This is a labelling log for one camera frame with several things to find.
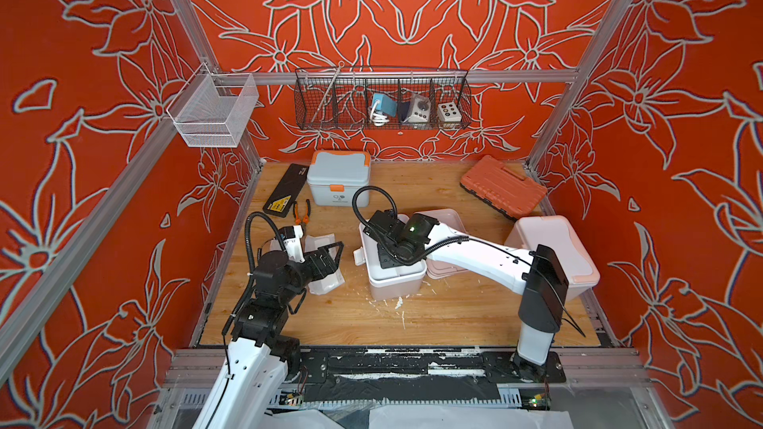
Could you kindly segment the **pink medicine chest box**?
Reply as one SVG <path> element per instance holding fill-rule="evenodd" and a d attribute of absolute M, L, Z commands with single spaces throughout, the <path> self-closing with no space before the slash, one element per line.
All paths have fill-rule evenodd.
<path fill-rule="evenodd" d="M 371 294 L 375 300 L 397 299 L 417 294 L 425 277 L 444 279 L 465 273 L 466 269 L 455 264 L 423 260 L 411 266 L 394 262 L 360 224 L 362 246 L 354 252 L 357 266 L 365 265 Z"/>

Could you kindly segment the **grey orange medicine chest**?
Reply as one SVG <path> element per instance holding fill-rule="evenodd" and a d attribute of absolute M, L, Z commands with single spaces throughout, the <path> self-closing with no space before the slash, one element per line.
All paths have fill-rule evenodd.
<path fill-rule="evenodd" d="M 322 207 L 350 208 L 353 196 L 370 184 L 371 162 L 366 151 L 316 151 L 307 174 L 312 202 Z"/>

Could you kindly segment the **white pink first aid kit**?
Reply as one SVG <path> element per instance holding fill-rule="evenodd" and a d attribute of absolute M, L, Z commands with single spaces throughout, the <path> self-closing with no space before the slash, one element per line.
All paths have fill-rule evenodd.
<path fill-rule="evenodd" d="M 514 224 L 504 245 L 535 250 L 539 244 L 550 247 L 569 280 L 569 302 L 596 286 L 599 271 L 571 223 L 564 216 L 526 216 Z"/>

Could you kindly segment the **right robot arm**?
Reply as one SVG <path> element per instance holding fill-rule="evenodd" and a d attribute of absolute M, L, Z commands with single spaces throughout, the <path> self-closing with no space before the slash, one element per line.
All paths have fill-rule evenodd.
<path fill-rule="evenodd" d="M 362 229 L 399 264 L 423 260 L 449 263 L 497 282 L 522 297 L 522 323 L 513 357 L 518 367 L 541 369 L 565 315 L 568 279 L 554 250 L 508 247 L 459 232 L 432 216 L 413 214 L 403 222 L 392 211 L 361 218 Z"/>

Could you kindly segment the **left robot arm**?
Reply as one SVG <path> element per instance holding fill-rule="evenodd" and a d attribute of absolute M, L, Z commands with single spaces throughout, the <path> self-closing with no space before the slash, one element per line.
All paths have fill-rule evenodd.
<path fill-rule="evenodd" d="M 283 250 L 257 257 L 246 246 L 250 282 L 224 325 L 225 360 L 194 426 L 256 428 L 280 385 L 302 371 L 298 339 L 282 335 L 308 286 L 339 270 L 343 242 L 321 246 L 292 260 Z"/>

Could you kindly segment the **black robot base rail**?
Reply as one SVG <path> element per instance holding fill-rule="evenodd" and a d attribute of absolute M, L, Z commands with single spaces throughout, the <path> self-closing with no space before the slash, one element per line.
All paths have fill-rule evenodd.
<path fill-rule="evenodd" d="M 552 352 L 546 363 L 535 367 L 517 363 L 515 351 L 503 347 L 308 347 L 290 373 L 306 371 L 308 383 L 345 379 L 398 377 L 474 377 L 489 383 L 542 385 L 566 383 L 560 356 Z"/>

